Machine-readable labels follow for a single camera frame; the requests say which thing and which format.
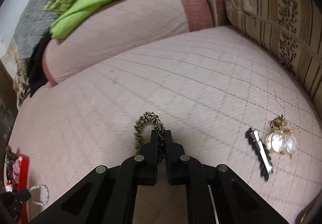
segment pink pillow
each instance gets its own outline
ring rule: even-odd
[[[137,46],[213,26],[207,0],[122,0],[101,8],[65,40],[51,40],[42,67],[55,86]]]

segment black cloth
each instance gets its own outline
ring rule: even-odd
[[[43,52],[51,38],[51,34],[49,33],[49,31],[47,31],[43,35],[37,46],[34,48],[33,54],[30,57],[27,67],[27,75],[30,85],[30,97],[32,97],[34,93],[48,81],[45,74],[43,73],[41,60]]]

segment gray quilted fabric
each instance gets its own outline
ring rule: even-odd
[[[29,60],[42,35],[58,17],[56,13],[42,10],[47,2],[48,0],[30,0],[20,16],[13,36],[23,62]]]

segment silver screw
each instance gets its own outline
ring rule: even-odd
[[[188,161],[190,159],[190,156],[187,154],[183,154],[180,156],[180,160],[182,161]]]
[[[219,169],[220,171],[222,171],[222,172],[225,172],[225,171],[227,171],[227,170],[228,170],[228,166],[227,166],[226,164],[220,164],[220,165],[218,166],[218,169]]]
[[[143,160],[144,160],[144,156],[143,156],[143,155],[136,155],[136,156],[134,157],[134,160],[135,160],[135,161],[143,161]]]
[[[106,171],[106,168],[104,166],[98,166],[95,171],[98,173],[98,174],[101,174],[103,172]]]

